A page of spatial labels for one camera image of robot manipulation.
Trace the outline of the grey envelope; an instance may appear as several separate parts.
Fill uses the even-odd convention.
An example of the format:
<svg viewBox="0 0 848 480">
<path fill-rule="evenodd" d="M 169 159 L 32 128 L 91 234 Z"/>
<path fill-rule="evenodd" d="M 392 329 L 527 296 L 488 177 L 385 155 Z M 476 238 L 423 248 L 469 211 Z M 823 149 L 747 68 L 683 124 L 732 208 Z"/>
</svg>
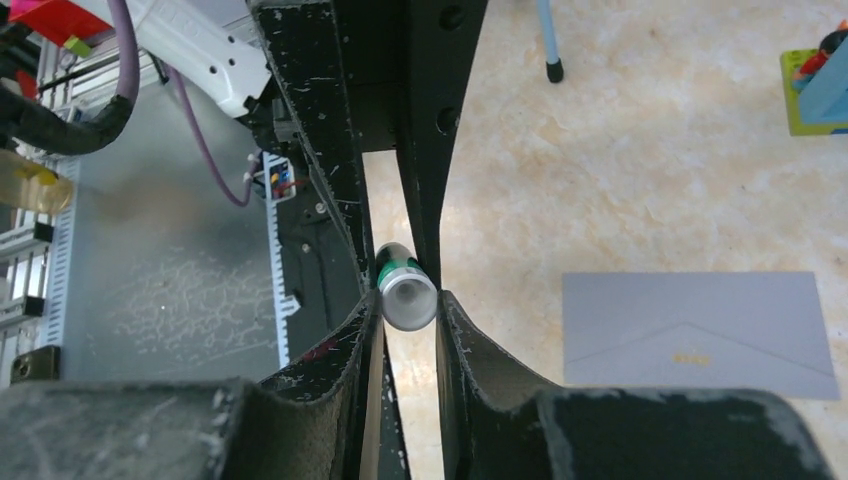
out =
<svg viewBox="0 0 848 480">
<path fill-rule="evenodd" d="M 810 272 L 567 273 L 570 384 L 840 396 Z"/>
</svg>

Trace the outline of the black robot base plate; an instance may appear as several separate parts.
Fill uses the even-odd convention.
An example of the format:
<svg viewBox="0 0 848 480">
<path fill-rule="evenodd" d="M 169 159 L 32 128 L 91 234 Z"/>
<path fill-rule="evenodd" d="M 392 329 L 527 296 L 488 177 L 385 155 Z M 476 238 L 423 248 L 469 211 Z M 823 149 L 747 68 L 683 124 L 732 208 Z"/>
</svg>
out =
<svg viewBox="0 0 848 480">
<path fill-rule="evenodd" d="M 272 193 L 286 296 L 299 307 L 286 316 L 289 359 L 313 349 L 347 320 L 361 293 L 348 247 L 329 207 L 310 181 L 305 154 L 295 140 L 283 149 L 290 169 L 273 169 Z"/>
</svg>

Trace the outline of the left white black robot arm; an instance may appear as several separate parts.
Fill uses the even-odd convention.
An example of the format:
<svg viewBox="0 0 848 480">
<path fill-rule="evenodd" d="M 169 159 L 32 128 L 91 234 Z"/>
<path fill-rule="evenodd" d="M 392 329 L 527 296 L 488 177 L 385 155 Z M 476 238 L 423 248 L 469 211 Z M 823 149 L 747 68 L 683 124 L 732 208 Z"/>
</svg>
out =
<svg viewBox="0 0 848 480">
<path fill-rule="evenodd" d="M 376 281 L 362 156 L 394 150 L 419 264 L 442 280 L 441 216 L 483 1 L 251 1 L 259 42 L 215 3 L 131 1 L 138 45 L 227 115 L 250 120 L 277 88 L 360 281 Z"/>
</svg>

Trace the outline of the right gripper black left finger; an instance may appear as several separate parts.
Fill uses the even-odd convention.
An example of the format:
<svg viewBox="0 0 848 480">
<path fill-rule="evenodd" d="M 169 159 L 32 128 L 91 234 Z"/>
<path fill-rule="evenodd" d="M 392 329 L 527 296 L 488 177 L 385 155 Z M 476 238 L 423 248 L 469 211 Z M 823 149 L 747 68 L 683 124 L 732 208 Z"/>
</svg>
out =
<svg viewBox="0 0 848 480">
<path fill-rule="evenodd" d="M 5 479 L 406 479 L 381 316 L 346 321 L 270 377 L 33 381 L 1 396 Z"/>
</svg>

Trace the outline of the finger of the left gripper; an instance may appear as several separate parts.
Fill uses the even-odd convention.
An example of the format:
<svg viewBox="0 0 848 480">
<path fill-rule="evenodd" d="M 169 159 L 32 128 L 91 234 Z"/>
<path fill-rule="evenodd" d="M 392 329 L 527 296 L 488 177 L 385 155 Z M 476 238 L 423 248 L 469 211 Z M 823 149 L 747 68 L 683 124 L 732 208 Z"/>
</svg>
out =
<svg viewBox="0 0 848 480">
<path fill-rule="evenodd" d="M 359 290 L 373 288 L 367 189 L 331 1 L 253 1 L 262 46 L 299 130 L 312 184 L 329 208 Z"/>
<path fill-rule="evenodd" d="M 442 287 L 440 228 L 468 81 L 488 3 L 410 1 L 397 161 L 419 264 Z"/>
</svg>

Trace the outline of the colourful toy block assembly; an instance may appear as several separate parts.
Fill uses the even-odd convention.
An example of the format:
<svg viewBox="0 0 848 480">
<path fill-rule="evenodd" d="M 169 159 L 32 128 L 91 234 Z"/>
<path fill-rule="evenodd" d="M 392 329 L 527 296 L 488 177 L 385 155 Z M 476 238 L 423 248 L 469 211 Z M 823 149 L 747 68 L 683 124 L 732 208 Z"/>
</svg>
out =
<svg viewBox="0 0 848 480">
<path fill-rule="evenodd" d="M 814 49 L 780 56 L 789 132 L 792 136 L 847 133 L 847 21 Z"/>
</svg>

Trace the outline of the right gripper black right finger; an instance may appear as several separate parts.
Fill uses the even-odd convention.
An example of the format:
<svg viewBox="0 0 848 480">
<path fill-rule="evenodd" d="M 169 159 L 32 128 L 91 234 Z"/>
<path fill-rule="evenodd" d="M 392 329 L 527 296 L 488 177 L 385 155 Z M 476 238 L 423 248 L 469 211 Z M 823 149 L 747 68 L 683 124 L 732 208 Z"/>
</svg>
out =
<svg viewBox="0 0 848 480">
<path fill-rule="evenodd" d="M 750 389 L 562 387 L 438 297 L 449 479 L 829 479 L 797 412 Z"/>
</svg>

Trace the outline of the white glue stick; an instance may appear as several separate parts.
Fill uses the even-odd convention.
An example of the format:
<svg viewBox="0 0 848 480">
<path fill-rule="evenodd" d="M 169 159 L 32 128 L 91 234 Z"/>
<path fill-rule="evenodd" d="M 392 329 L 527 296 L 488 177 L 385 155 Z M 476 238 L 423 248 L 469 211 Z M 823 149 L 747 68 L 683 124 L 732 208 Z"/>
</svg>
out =
<svg viewBox="0 0 848 480">
<path fill-rule="evenodd" d="M 389 242 L 380 248 L 376 261 L 383 318 L 404 332 L 426 327 L 437 314 L 438 290 L 410 250 Z"/>
</svg>

